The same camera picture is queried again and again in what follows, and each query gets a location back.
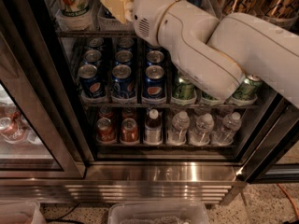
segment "bottle cap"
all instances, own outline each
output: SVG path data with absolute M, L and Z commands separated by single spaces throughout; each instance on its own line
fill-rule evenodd
M 149 112 L 149 117 L 151 119 L 157 119 L 159 117 L 159 112 L 157 109 L 151 109 Z
M 232 119 L 233 120 L 240 120 L 241 119 L 241 115 L 239 113 L 237 113 L 237 112 L 234 112 L 232 114 Z
M 186 118 L 188 117 L 188 114 L 187 114 L 186 111 L 180 111 L 180 112 L 178 113 L 178 117 L 179 117 L 180 119 L 186 119 Z
M 205 115 L 203 115 L 202 121 L 204 123 L 211 124 L 213 122 L 213 117 L 210 114 L 206 113 Z

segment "glass door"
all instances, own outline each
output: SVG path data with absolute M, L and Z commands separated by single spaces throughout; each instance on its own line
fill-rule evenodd
M 0 177 L 83 177 L 85 166 L 0 0 Z

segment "clear plastic bin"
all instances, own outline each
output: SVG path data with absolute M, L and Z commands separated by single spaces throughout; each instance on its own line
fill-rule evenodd
M 46 224 L 36 201 L 1 201 L 1 224 Z
M 184 200 L 120 203 L 113 205 L 108 214 L 108 224 L 158 223 L 208 224 L 206 207 L 200 201 Z

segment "black cable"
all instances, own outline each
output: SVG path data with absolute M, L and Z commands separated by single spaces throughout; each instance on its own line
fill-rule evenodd
M 67 215 L 71 214 L 72 212 L 75 211 L 75 209 L 77 207 L 79 207 L 80 203 L 78 203 L 76 206 L 74 206 L 70 211 L 68 211 L 66 214 L 64 214 L 63 216 L 61 217 L 58 217 L 58 218 L 55 218 L 55 219 L 46 219 L 47 222 L 67 222 L 67 223 L 74 223 L 74 224 L 84 224 L 82 222 L 79 222 L 79 221 L 76 221 L 76 220 L 62 220 L 62 218 L 66 217 Z

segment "beverage bottle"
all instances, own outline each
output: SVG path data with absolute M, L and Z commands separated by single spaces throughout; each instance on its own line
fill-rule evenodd
M 159 143 L 161 141 L 162 119 L 157 109 L 151 109 L 145 120 L 145 141 Z
M 221 127 L 215 132 L 212 144 L 227 146 L 233 142 L 235 133 L 242 125 L 241 115 L 238 112 L 228 114 L 224 117 Z
M 186 111 L 180 111 L 172 118 L 171 139 L 173 142 L 184 142 L 190 125 L 190 119 Z
M 205 113 L 196 120 L 193 137 L 196 143 L 208 144 L 209 135 L 214 128 L 214 119 L 211 114 Z

